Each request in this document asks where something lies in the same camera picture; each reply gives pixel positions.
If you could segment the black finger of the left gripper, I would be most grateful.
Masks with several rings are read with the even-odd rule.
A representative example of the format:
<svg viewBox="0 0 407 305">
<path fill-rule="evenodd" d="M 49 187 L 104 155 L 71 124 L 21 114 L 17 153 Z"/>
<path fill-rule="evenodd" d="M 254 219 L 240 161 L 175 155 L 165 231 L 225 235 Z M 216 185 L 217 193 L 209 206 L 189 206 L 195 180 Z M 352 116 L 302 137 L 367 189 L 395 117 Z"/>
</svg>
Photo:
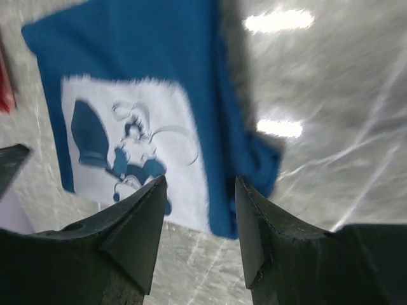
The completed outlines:
<svg viewBox="0 0 407 305">
<path fill-rule="evenodd" d="M 1 148 L 0 195 L 4 196 L 31 156 L 31 149 L 22 144 Z"/>
</svg>

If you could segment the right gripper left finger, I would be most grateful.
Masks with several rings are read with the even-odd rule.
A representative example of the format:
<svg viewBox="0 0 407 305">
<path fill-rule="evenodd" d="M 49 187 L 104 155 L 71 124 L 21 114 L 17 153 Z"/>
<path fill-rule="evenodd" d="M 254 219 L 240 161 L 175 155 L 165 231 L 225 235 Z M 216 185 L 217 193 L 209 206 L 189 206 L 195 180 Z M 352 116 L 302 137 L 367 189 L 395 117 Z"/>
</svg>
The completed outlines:
<svg viewBox="0 0 407 305">
<path fill-rule="evenodd" d="M 159 176 L 128 198 L 62 229 L 68 237 L 96 241 L 96 249 L 141 291 L 151 291 L 167 204 Z"/>
</svg>

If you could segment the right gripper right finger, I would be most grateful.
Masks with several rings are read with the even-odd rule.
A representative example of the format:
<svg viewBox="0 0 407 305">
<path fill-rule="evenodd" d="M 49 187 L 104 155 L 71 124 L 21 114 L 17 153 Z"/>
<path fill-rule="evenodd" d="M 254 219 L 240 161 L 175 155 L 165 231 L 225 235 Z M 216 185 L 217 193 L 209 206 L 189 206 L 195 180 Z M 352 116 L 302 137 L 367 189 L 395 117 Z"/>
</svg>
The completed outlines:
<svg viewBox="0 0 407 305">
<path fill-rule="evenodd" d="M 272 272 L 293 268 L 301 252 L 333 234 L 311 225 L 259 193 L 244 178 L 235 181 L 236 218 L 245 286 L 254 289 Z"/>
</svg>

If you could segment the blue t shirt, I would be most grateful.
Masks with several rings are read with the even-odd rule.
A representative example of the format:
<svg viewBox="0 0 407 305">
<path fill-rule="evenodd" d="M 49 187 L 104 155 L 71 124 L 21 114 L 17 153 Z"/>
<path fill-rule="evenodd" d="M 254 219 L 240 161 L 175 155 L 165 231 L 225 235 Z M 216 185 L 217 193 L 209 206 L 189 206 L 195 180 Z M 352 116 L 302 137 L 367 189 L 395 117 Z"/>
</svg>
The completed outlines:
<svg viewBox="0 0 407 305">
<path fill-rule="evenodd" d="M 163 175 L 168 222 L 238 238 L 236 177 L 268 196 L 280 155 L 245 130 L 218 1 L 87 1 L 22 35 L 66 191 L 112 205 Z"/>
</svg>

